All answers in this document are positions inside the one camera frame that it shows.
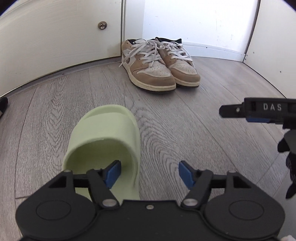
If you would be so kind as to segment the black gloved right hand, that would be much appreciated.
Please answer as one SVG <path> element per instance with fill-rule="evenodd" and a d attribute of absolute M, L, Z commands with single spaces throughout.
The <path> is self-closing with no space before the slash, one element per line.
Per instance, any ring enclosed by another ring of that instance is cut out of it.
<path fill-rule="evenodd" d="M 296 156 L 295 156 L 295 130 L 289 130 L 284 134 L 283 138 L 277 145 L 277 150 L 279 153 L 288 152 L 286 158 L 286 166 L 290 171 L 290 180 L 292 184 L 289 186 L 286 196 L 286 199 L 291 199 L 296 193 Z"/>

